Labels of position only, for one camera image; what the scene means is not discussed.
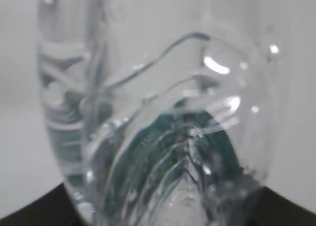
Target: transparent plastic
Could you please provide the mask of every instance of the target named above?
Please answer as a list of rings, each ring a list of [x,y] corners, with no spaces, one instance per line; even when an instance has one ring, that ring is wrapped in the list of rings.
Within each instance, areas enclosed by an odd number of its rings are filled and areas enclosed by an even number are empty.
[[[271,2],[39,0],[48,133],[86,223],[245,223],[280,121]]]

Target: black surface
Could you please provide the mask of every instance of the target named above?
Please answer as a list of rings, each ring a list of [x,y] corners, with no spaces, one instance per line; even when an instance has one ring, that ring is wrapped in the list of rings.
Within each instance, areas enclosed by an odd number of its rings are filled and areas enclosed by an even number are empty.
[[[0,220],[0,226],[81,226],[63,185],[22,210]],[[248,226],[316,226],[316,215],[268,188]]]

